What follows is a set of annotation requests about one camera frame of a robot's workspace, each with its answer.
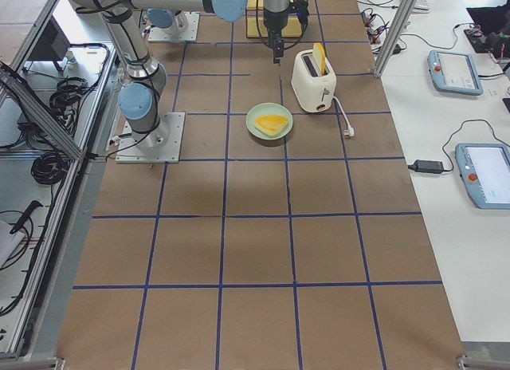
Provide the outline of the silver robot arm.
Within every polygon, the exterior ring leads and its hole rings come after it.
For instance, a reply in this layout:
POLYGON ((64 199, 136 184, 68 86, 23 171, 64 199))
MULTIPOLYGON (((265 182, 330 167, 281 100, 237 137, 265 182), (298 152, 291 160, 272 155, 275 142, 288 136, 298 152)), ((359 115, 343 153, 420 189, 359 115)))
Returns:
POLYGON ((281 33, 292 12, 290 0, 151 0, 147 16, 152 25, 169 28, 184 11, 202 11, 235 22, 257 8, 262 8, 262 23, 269 34, 281 33))
POLYGON ((118 105, 131 127, 134 147, 158 149, 170 131, 159 114, 159 98, 167 83, 163 65, 154 58, 133 17, 136 10, 201 10, 235 22, 248 0, 71 0, 78 14, 100 14, 127 73, 118 105))

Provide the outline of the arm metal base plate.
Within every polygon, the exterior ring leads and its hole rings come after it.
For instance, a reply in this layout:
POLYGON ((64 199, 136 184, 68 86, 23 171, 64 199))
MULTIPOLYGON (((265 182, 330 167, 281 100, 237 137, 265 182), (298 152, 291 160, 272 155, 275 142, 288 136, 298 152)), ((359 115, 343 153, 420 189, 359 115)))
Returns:
POLYGON ((159 126, 141 143, 143 136, 136 132, 120 141, 117 163, 178 163, 185 123, 184 112, 159 115, 159 126))
POLYGON ((150 9, 147 19, 151 23, 149 42, 195 41, 198 34, 199 12, 150 9))

